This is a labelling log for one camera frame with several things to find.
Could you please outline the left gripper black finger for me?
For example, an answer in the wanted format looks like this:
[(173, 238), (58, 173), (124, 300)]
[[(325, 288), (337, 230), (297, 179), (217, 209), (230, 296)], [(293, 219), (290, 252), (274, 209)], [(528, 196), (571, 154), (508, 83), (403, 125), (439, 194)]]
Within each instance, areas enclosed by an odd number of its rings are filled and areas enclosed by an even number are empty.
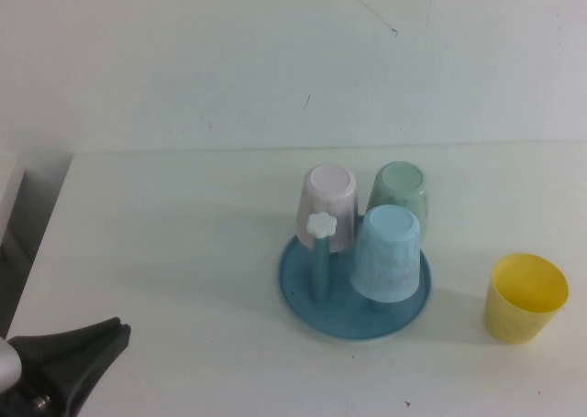
[(127, 348), (130, 334), (127, 324), (95, 324), (49, 336), (43, 375), (57, 415), (79, 414), (100, 378)]
[(106, 372), (122, 353), (122, 322), (114, 317), (53, 335), (15, 336), (8, 344), (20, 357), (24, 377), (80, 380)]

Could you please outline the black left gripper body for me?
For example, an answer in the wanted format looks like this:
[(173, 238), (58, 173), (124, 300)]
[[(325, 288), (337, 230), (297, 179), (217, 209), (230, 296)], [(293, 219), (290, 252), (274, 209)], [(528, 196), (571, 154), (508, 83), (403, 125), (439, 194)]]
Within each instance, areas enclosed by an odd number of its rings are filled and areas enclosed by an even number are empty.
[(63, 388), (55, 379), (44, 375), (21, 378), (1, 394), (1, 415), (61, 416)]

